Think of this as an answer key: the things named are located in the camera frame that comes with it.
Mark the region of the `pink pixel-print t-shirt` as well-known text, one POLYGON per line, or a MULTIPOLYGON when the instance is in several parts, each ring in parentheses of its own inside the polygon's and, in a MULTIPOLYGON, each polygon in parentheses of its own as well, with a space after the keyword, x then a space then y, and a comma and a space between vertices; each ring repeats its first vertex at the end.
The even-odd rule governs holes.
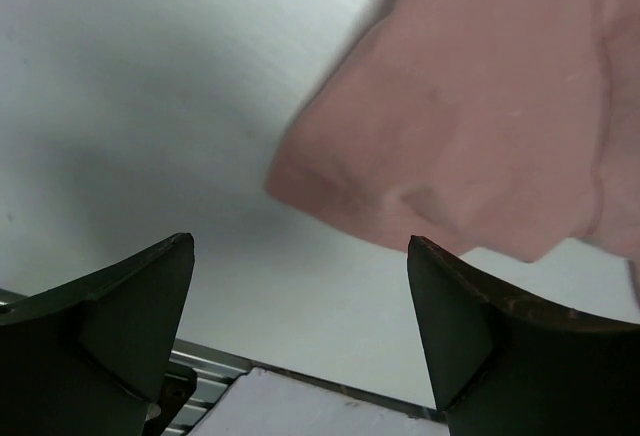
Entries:
POLYGON ((639 257, 639 0, 395 0, 284 135, 275 199, 363 240, 639 257))

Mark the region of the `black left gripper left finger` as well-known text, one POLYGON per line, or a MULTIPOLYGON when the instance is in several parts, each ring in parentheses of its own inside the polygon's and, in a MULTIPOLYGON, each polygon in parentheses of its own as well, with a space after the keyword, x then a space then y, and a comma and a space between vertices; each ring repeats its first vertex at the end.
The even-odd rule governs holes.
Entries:
POLYGON ((193 269, 178 233, 2 305, 2 434, 162 434, 194 392, 170 360, 193 269))

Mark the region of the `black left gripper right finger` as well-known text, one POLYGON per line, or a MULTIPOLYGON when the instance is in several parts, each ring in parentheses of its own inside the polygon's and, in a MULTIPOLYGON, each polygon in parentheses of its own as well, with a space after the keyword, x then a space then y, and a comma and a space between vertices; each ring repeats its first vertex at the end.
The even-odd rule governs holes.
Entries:
POLYGON ((639 328, 541 298, 413 237, 407 271, 453 435, 635 435, 639 328))

